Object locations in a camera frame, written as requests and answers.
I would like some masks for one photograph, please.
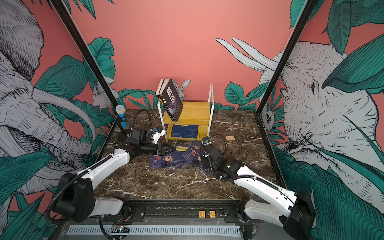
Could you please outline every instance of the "black book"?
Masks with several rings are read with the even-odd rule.
[[[159,87],[156,91],[156,96],[159,98],[160,103],[167,111],[171,120],[177,122],[180,117],[181,110],[183,109],[183,103],[181,102],[172,79],[167,78],[160,81]]]

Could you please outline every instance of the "microphone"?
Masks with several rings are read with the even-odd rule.
[[[124,116],[125,107],[123,105],[117,105],[116,106],[116,112],[118,113],[119,117],[121,117],[121,119],[122,119],[122,122],[121,122],[122,127],[126,128],[127,124],[125,122],[125,116]]]

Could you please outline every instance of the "rabbit ear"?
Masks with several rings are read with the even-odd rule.
[[[173,80],[172,80],[172,82],[173,82],[173,85],[175,86],[175,88],[179,89],[179,86],[177,85],[177,83],[175,81],[173,81]]]
[[[188,84],[191,83],[191,80],[190,79],[187,79],[183,82],[183,84],[181,84],[181,88],[180,89],[184,89],[186,86],[188,86]]]

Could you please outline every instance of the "white vent grille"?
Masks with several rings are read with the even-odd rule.
[[[190,226],[190,225],[125,225],[129,233],[117,233],[113,235],[214,235],[241,237],[239,226]],[[104,225],[104,229],[110,234],[111,225]],[[99,225],[70,225],[68,235],[102,235]]]

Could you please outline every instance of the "rabbit illustration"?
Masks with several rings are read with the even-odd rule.
[[[188,84],[191,83],[191,80],[190,79],[185,80],[181,84],[180,88],[179,88],[179,86],[177,85],[177,83],[175,81],[172,80],[172,82],[173,82],[173,85],[175,85],[175,88],[177,90],[177,93],[179,94],[179,97],[180,97],[181,101],[184,101],[185,95],[183,93],[183,89],[186,88],[186,86],[188,86]]]

